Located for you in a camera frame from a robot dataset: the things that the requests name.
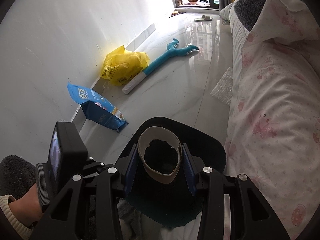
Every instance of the blue gripper pad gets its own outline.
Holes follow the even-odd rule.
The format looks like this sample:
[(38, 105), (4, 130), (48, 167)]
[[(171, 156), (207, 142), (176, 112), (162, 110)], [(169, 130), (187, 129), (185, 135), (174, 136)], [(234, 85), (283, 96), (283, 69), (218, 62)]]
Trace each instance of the blue gripper pad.
[(190, 155), (190, 153), (187, 153), (187, 151), (189, 150), (186, 149), (184, 145), (182, 145), (182, 166), (183, 166), (184, 175), (186, 177), (189, 191), (191, 192), (192, 196), (195, 196), (197, 192), (196, 175), (192, 168), (192, 166), (195, 168), (195, 165), (192, 165), (191, 162), (193, 162), (193, 160), (189, 159), (189, 157), (192, 158), (192, 156)]
[(125, 174), (125, 186), (124, 186), (125, 196), (127, 196), (132, 189), (133, 180), (136, 175), (138, 162), (139, 162), (138, 147), (135, 147), (130, 163), (128, 165), (127, 172)]

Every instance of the silver screw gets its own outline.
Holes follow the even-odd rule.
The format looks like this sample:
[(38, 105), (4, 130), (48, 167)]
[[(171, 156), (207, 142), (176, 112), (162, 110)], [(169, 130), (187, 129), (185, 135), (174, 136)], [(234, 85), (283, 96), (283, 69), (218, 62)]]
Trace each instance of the silver screw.
[(203, 168), (203, 171), (206, 172), (206, 173), (210, 173), (210, 172), (212, 172), (212, 168), (210, 168), (210, 167), (204, 167), (204, 168)]
[(111, 173), (111, 174), (115, 173), (116, 171), (117, 171), (117, 168), (115, 168), (115, 167), (111, 167), (111, 168), (108, 169), (108, 172)]
[(239, 179), (243, 180), (243, 181), (246, 181), (248, 179), (247, 175), (245, 174), (240, 174), (239, 175)]
[(74, 181), (81, 180), (81, 175), (76, 174), (76, 175), (74, 175), (74, 176), (72, 177), (72, 179), (73, 179)]

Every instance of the person's arm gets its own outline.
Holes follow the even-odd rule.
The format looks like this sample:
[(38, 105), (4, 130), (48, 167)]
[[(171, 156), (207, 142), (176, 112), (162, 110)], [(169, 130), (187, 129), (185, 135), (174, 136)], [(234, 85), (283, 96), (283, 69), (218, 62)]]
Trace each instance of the person's arm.
[(18, 200), (15, 200), (11, 195), (0, 196), (0, 208), (24, 240), (28, 240), (32, 233), (32, 229), (30, 229), (32, 223), (39, 221), (43, 215), (36, 184)]

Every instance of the hand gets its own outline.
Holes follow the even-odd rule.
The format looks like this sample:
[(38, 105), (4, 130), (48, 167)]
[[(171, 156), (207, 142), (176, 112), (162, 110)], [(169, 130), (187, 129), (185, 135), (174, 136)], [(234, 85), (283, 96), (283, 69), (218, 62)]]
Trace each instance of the hand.
[(9, 203), (12, 214), (26, 227), (30, 227), (33, 222), (38, 222), (43, 213), (40, 207), (37, 184), (20, 199)]

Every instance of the bubble wrap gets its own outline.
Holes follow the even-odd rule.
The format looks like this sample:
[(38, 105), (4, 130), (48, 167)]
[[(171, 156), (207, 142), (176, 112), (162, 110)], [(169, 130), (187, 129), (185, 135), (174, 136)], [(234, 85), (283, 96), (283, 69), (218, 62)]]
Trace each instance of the bubble wrap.
[(232, 82), (232, 68), (230, 67), (223, 74), (222, 78), (211, 91), (210, 95), (230, 106)]

